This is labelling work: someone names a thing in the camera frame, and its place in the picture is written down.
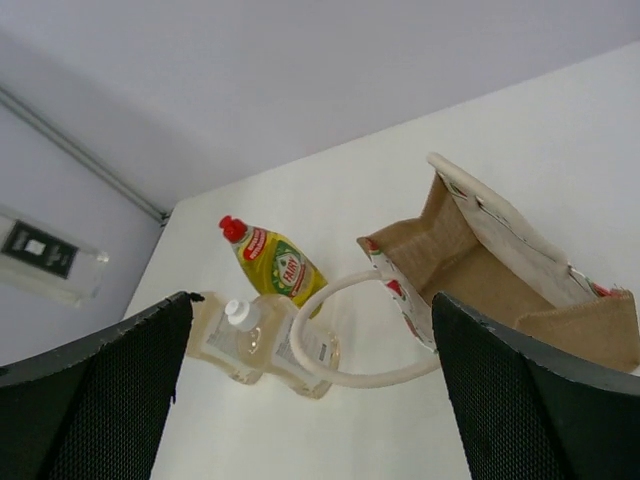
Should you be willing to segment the burlap watermelon canvas bag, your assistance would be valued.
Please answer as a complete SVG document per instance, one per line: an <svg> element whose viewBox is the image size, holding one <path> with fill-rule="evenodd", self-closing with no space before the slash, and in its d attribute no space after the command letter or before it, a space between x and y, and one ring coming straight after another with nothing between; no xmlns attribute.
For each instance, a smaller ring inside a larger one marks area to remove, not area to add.
<svg viewBox="0 0 640 480"><path fill-rule="evenodd" d="M328 284L297 314L291 348L305 369L353 389L402 384L436 370L432 303L439 292L578 358L622 372L637 369L639 326L630 291L605 288L579 272L507 200L442 155L427 160L435 175L421 214L360 238L371 269ZM412 335L430 351L428 360L362 375L307 356L301 337L313 309L366 281L388 289Z"/></svg>

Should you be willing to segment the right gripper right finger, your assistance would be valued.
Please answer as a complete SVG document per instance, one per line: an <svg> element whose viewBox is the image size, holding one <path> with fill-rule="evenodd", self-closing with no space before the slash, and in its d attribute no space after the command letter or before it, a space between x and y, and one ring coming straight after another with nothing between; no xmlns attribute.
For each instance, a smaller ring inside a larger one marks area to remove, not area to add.
<svg viewBox="0 0 640 480"><path fill-rule="evenodd" d="M639 379L440 292L434 336L474 479L636 479Z"/></svg>

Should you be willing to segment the pale bottle white cap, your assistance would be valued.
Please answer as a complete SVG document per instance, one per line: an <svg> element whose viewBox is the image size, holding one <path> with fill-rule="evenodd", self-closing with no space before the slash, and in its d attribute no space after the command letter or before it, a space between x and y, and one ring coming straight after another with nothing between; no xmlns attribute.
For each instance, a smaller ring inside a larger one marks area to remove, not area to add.
<svg viewBox="0 0 640 480"><path fill-rule="evenodd" d="M331 383L305 369L293 355L291 327L298 308L287 297L264 295L254 300L261 310L261 319L267 334L265 372L274 375L296 394L320 399L330 389ZM332 370L340 363L340 347L337 336L330 330L307 324L301 345L308 357Z"/></svg>

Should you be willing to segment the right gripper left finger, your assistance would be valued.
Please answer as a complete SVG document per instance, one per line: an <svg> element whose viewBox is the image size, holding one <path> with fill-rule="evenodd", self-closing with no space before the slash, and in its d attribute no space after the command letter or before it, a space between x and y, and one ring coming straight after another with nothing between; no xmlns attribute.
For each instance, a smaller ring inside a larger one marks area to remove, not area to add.
<svg viewBox="0 0 640 480"><path fill-rule="evenodd" d="M195 292L1 368L4 479L148 479L187 350Z"/></svg>

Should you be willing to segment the yellow bottle white cap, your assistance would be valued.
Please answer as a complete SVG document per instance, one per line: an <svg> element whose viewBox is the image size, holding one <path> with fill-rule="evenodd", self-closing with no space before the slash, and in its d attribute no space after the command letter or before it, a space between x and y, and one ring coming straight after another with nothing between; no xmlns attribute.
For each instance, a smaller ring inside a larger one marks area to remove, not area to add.
<svg viewBox="0 0 640 480"><path fill-rule="evenodd" d="M190 299L193 321L186 355L217 367L240 384L257 383L262 373L241 359L238 331L225 314L227 301L215 292L191 293Z"/></svg>

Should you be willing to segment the square bottle grey cap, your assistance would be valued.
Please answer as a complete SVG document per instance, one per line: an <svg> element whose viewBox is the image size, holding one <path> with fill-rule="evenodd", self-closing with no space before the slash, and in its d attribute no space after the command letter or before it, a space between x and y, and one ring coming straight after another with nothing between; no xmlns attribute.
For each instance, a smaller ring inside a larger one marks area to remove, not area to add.
<svg viewBox="0 0 640 480"><path fill-rule="evenodd" d="M1 281L59 303L97 296L109 255L6 205L1 207Z"/></svg>

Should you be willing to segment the yellow bottle red cap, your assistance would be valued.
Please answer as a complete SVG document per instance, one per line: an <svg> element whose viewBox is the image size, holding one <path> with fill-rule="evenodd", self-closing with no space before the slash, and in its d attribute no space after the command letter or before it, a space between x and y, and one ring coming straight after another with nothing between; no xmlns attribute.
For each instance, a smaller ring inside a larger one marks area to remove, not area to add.
<svg viewBox="0 0 640 480"><path fill-rule="evenodd" d="M259 294L280 294L301 308L328 284L320 270L286 236L229 215L220 220L219 228Z"/></svg>

